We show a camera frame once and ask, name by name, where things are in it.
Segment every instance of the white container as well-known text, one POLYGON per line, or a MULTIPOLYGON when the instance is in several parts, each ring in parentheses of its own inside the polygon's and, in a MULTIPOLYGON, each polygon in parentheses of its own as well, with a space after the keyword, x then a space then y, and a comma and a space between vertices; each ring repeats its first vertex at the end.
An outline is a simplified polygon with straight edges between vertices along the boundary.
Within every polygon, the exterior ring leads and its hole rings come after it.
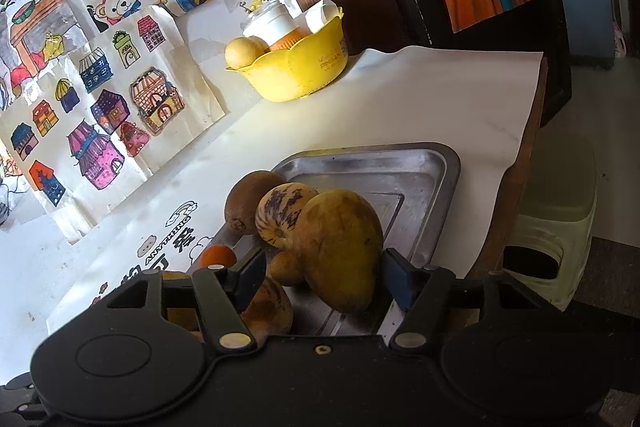
POLYGON ((287 7, 278 0, 270 0, 249 15, 242 34, 245 37, 259 37, 268 46, 273 46, 297 27, 287 7))
POLYGON ((593 149, 587 140, 542 130, 533 149, 520 215, 507 243, 507 248, 535 250, 558 264, 553 279, 509 270, 506 259, 504 268, 562 311, 574 297, 589 257, 597 201, 596 172, 593 149))

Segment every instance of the pink house drawing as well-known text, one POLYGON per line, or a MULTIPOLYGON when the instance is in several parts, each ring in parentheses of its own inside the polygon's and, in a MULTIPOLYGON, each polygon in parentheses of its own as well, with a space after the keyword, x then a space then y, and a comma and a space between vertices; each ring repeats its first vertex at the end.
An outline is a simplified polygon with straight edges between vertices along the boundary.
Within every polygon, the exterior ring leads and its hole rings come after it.
POLYGON ((142 148, 149 143, 149 135, 134 123, 122 122, 119 131, 120 139, 127 148, 127 154, 133 158, 138 156, 142 148))
POLYGON ((67 138, 71 155, 78 160, 82 176, 98 190, 107 188, 124 165, 124 156, 113 146, 110 138, 98 133, 84 120, 67 138))

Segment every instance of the floor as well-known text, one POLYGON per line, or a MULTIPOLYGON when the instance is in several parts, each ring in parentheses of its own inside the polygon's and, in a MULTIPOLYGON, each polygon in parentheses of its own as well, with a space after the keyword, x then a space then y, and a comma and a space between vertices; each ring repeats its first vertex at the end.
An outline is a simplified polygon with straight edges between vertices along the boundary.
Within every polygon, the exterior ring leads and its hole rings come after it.
MULTIPOLYGON (((548 124, 588 138, 598 165, 593 243, 575 299, 640 318, 640 60, 573 69, 574 95, 548 124)), ((630 427, 640 396, 610 391, 601 416, 630 427)))

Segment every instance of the yellow ball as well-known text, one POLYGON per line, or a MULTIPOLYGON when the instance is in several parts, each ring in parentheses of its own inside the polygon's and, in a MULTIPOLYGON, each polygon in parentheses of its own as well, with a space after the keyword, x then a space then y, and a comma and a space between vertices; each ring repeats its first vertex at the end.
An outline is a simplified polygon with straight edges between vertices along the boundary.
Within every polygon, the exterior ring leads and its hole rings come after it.
POLYGON ((256 58, 264 55, 264 49, 255 39, 238 37, 226 46, 225 60, 230 68, 239 70, 251 66, 256 58))

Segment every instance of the house drawing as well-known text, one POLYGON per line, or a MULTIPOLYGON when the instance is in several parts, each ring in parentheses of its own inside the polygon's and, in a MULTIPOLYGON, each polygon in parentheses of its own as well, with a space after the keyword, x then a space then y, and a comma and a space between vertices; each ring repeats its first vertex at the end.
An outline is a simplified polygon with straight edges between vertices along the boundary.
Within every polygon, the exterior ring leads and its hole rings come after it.
POLYGON ((33 133, 33 129, 25 123, 21 123, 15 128, 11 135, 11 145, 14 146, 15 152, 18 153, 22 161, 27 159, 33 148, 38 144, 38 139, 33 133))
POLYGON ((58 117, 46 100, 42 100, 33 109, 33 123, 36 124, 40 136, 45 136, 58 123, 58 117))
POLYGON ((140 120, 151 134, 158 136, 169 121, 184 109, 178 90, 166 74, 150 68, 129 86, 131 100, 138 108, 140 120))
POLYGON ((56 100, 62 104, 62 109, 67 114, 80 103, 78 93, 66 78, 60 80, 56 85, 56 100))
POLYGON ((53 169, 36 160, 31 169, 29 169, 29 174, 38 190, 44 192, 49 201, 53 203, 53 206, 58 206, 66 192, 66 188, 55 177, 53 169))
POLYGON ((124 97, 116 92, 103 89, 97 102, 91 106, 95 121, 107 134, 113 134, 131 114, 124 97))
POLYGON ((127 154, 132 158, 138 156, 142 148, 151 140, 146 132, 136 126, 135 123, 128 121, 123 122, 118 131, 120 139, 127 148, 127 154))
POLYGON ((138 21, 138 32, 150 52, 166 40, 160 31, 160 26, 151 18, 151 15, 142 17, 142 19, 138 21))
POLYGON ((80 173, 98 190, 107 188, 122 170, 124 156, 105 134, 82 120, 67 137, 71 155, 79 162, 80 173))
POLYGON ((86 92, 92 92, 113 76, 107 56, 100 48, 80 60, 79 70, 86 92))
POLYGON ((140 53, 131 42, 131 36, 126 32, 119 31, 113 36, 113 47, 120 54, 120 60, 125 68, 129 68, 136 60, 140 58, 140 53))

